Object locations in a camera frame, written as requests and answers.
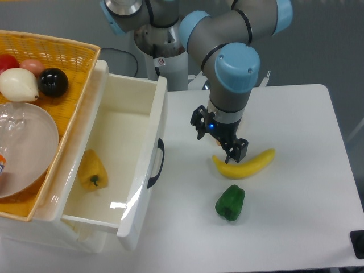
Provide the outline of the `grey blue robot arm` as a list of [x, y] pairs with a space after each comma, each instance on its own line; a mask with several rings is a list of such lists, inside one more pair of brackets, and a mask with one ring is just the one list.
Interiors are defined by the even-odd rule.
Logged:
[[132, 32], [150, 80], [167, 79], [170, 90], [186, 90], [188, 60], [193, 59], [210, 84], [209, 101], [192, 114], [198, 138], [210, 134], [240, 162], [248, 142], [236, 136], [260, 68], [252, 42], [273, 36], [292, 22], [290, 1], [233, 1], [217, 17], [194, 11], [181, 18], [178, 1], [101, 1], [112, 30]]

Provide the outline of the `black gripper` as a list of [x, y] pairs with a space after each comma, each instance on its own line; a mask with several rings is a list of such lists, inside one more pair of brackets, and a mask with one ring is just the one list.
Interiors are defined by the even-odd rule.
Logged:
[[190, 124], [197, 131], [197, 139], [200, 140], [206, 133], [219, 141], [222, 149], [226, 152], [225, 163], [234, 160], [239, 163], [247, 153], [249, 142], [243, 138], [237, 138], [237, 129], [241, 119], [233, 123], [222, 123], [216, 120], [213, 112], [200, 105], [192, 113]]

